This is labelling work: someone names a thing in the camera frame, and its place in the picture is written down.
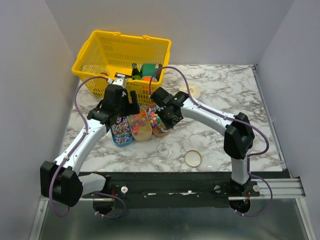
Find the silver metal scoop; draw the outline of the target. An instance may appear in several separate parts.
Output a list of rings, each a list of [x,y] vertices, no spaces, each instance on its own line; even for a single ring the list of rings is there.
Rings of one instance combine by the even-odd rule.
[[[169,133],[171,129],[166,127],[160,127],[160,131],[164,134],[164,133]]]

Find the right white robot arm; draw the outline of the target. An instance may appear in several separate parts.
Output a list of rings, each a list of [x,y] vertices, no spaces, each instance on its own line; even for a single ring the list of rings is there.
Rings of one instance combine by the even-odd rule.
[[[247,115],[223,113],[194,100],[185,92],[172,95],[162,87],[155,90],[150,99],[156,104],[156,112],[166,129],[172,129],[182,119],[189,118],[220,133],[224,137],[223,150],[231,159],[230,191],[236,196],[247,192],[250,179],[247,156],[255,138]]]

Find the pink tray of star candies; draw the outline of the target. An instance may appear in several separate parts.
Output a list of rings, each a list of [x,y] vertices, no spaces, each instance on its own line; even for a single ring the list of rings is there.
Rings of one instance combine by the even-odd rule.
[[[149,123],[151,125],[153,135],[158,138],[165,137],[170,134],[170,130],[165,130],[164,128],[160,127],[162,122],[160,117],[156,113],[156,110],[157,109],[155,103],[148,105],[145,108],[147,119],[149,120]]]

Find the blue tray of striped candies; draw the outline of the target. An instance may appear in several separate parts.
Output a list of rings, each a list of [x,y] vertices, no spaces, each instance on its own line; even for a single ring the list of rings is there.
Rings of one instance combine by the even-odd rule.
[[[111,127],[111,136],[117,147],[125,147],[133,142],[133,135],[129,120],[126,116],[118,117]]]

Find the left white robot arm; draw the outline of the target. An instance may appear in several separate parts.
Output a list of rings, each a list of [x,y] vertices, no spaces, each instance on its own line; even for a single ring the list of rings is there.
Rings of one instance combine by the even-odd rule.
[[[70,146],[54,161],[40,167],[41,194],[50,203],[73,207],[84,195],[95,192],[104,198],[110,194],[109,180],[100,173],[79,176],[82,165],[94,146],[116,124],[118,118],[138,114],[140,106],[134,90],[110,84],[97,107],[84,118],[84,127]]]

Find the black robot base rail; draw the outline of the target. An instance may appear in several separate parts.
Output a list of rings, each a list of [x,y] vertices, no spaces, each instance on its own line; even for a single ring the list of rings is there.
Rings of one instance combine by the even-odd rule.
[[[107,178],[106,194],[114,194],[111,202],[106,197],[89,193],[93,205],[113,206],[116,210],[169,208],[228,208],[229,198],[245,200],[258,197],[257,182],[248,180],[240,185],[229,172],[102,172]]]

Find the beige tray of gummy candies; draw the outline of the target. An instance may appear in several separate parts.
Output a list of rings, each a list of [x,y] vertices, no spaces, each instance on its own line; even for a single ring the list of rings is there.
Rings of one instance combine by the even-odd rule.
[[[140,108],[138,114],[128,116],[128,121],[135,141],[145,142],[151,138],[153,134],[152,127],[143,108]]]

